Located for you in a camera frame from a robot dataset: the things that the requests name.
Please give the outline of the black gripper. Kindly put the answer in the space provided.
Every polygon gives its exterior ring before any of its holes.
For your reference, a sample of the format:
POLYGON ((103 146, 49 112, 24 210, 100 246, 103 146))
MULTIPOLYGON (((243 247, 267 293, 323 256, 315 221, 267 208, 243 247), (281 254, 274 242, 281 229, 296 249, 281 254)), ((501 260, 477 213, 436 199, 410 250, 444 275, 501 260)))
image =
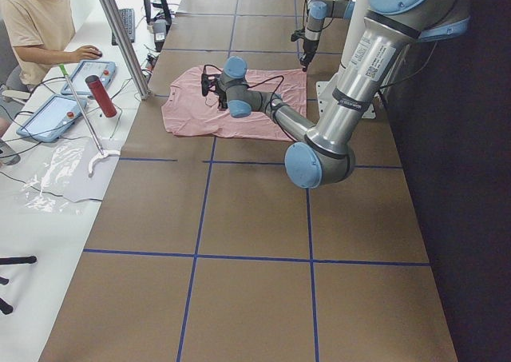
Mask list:
POLYGON ((319 46, 319 40, 311 40, 305 38, 303 40, 303 54, 299 58, 299 63, 302 66, 302 71, 307 72, 308 67, 312 61, 319 46))
POLYGON ((216 94, 219 100, 219 110, 226 110, 228 108, 226 93, 223 90, 217 90, 216 94))

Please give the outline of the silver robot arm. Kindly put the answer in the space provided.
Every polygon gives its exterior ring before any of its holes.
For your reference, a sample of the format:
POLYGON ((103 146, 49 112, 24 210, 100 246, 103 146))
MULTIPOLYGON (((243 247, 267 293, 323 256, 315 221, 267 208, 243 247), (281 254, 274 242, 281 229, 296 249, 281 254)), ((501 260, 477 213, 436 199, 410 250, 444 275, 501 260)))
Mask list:
POLYGON ((307 0, 304 26, 297 31, 297 38, 303 40, 303 53, 299 63, 304 72, 317 52, 323 30, 331 24, 329 22, 325 25, 325 20, 350 19, 354 8, 353 0, 307 0))
POLYGON ((204 93, 215 93, 219 107, 233 117, 266 114, 293 137, 284 162, 298 187, 313 189, 349 177, 355 155, 349 140, 402 50, 416 42, 455 38, 469 23, 470 0, 309 0, 307 23, 293 33, 303 40, 301 65, 308 67, 319 45, 326 18, 347 18, 362 33, 333 78, 331 101, 317 122, 308 121, 277 93, 253 90, 247 64, 229 58, 219 74, 203 75, 204 93))

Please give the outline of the person's right hand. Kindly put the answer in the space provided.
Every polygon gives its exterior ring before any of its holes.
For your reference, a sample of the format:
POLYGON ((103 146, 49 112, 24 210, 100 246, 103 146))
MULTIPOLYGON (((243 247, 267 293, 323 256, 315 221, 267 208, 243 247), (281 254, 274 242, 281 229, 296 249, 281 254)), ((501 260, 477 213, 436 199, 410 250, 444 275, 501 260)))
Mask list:
POLYGON ((96 46, 80 46, 73 52, 73 62, 79 62, 81 60, 97 60, 89 53, 91 49, 99 50, 96 46))

